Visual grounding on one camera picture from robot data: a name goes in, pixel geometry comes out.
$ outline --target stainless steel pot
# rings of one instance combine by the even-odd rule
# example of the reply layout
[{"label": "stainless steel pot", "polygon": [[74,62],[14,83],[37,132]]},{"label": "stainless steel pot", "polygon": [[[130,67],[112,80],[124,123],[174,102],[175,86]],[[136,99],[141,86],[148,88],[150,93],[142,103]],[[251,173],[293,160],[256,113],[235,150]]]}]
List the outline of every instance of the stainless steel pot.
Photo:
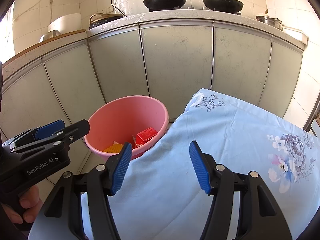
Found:
[{"label": "stainless steel pot", "polygon": [[43,35],[43,36],[40,38],[40,41],[39,41],[39,42],[48,40],[48,39],[50,39],[50,38],[53,38],[53,37],[56,37],[56,36],[59,36],[59,35],[61,35],[61,33],[60,33],[59,31],[50,31],[50,32],[46,33],[45,35]]},{"label": "stainless steel pot", "polygon": [[270,17],[258,15],[256,19],[259,22],[266,23],[282,31],[282,21],[280,21],[278,18],[270,18]]}]

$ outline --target finger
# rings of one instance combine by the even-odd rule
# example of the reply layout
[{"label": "finger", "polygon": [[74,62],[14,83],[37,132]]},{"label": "finger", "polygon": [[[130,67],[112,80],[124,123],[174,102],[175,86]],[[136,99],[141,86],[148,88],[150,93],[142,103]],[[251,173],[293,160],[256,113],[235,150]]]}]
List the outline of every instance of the finger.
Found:
[{"label": "finger", "polygon": [[27,223],[32,223],[33,221],[35,221],[41,207],[42,207],[42,200],[39,198],[38,203],[32,207],[29,208],[24,214],[23,214],[23,218]]},{"label": "finger", "polygon": [[20,205],[27,209],[34,207],[39,202],[39,188],[32,186],[25,194],[20,197]]},{"label": "finger", "polygon": [[1,203],[1,205],[2,205],[5,213],[7,214],[7,216],[9,217],[9,219],[11,220],[12,223],[14,223],[14,224],[22,224],[23,223],[22,217],[19,216],[19,214],[17,212],[12,210],[7,205],[4,205],[2,203]]}]

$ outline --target wooden handle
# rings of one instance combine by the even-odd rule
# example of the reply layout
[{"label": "wooden handle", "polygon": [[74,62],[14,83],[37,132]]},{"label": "wooden handle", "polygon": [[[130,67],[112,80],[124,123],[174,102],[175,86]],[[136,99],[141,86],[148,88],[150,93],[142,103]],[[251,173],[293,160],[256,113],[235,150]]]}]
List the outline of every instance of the wooden handle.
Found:
[{"label": "wooden handle", "polygon": [[101,15],[101,16],[105,16],[106,18],[107,17],[109,17],[109,15],[108,14],[104,14],[104,13],[95,13],[94,15],[92,15],[91,17],[90,17],[90,20],[89,20],[89,25],[91,25],[91,21],[92,21],[92,18],[93,17],[95,17],[95,16],[98,16],[98,15]]}]

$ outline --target kitchen cabinet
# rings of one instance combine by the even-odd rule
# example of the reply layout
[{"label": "kitchen cabinet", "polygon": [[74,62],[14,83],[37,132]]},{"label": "kitchen cabinet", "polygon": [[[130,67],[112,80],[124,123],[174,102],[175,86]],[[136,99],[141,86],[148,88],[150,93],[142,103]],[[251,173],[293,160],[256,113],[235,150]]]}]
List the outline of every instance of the kitchen cabinet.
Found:
[{"label": "kitchen cabinet", "polygon": [[[6,81],[0,119],[1,129],[8,138],[58,119],[62,119],[66,126],[70,125],[41,60],[32,62]],[[48,179],[56,183],[64,171],[76,174],[88,153],[89,149],[82,140],[74,142],[69,151],[71,164]]]},{"label": "kitchen cabinet", "polygon": [[84,41],[43,59],[53,89],[72,123],[88,120],[105,104]]},{"label": "kitchen cabinet", "polygon": [[224,28],[214,31],[212,90],[257,106],[267,77],[271,36]]},{"label": "kitchen cabinet", "polygon": [[297,84],[302,52],[281,41],[272,42],[270,67],[259,107],[284,117]]},{"label": "kitchen cabinet", "polygon": [[141,26],[150,96],[164,103],[172,119],[199,89],[210,89],[212,78],[212,22],[183,24]]},{"label": "kitchen cabinet", "polygon": [[89,41],[107,102],[126,96],[149,95],[137,26]]}]

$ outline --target kitchen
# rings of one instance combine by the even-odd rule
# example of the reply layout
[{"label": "kitchen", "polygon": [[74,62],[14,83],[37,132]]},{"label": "kitchen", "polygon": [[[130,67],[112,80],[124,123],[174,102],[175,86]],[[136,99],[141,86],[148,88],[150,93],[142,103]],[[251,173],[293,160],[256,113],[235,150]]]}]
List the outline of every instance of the kitchen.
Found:
[{"label": "kitchen", "polygon": [[[16,0],[12,17],[8,14],[7,22],[13,24],[5,41],[13,58],[3,60],[3,137],[60,116],[66,122],[87,119],[105,102],[131,94],[160,99],[173,122],[202,87],[250,102],[301,128],[314,112],[320,91],[320,21],[307,0],[239,0],[241,15],[213,12],[203,0],[151,13],[144,0],[50,1]],[[92,15],[121,14],[113,5],[128,17],[89,30]],[[256,20],[266,9],[288,33]],[[77,14],[76,33],[39,43],[51,23],[72,14]],[[27,86],[26,80],[39,84]],[[126,87],[118,85],[121,80]],[[23,100],[31,95],[32,102]],[[16,102],[14,109],[9,101]],[[36,124],[39,102],[47,105],[41,111],[48,116]],[[9,125],[18,114],[26,121]],[[81,143],[76,146],[81,158],[68,167],[76,172],[90,156]],[[49,180],[55,183],[59,176]]]}]

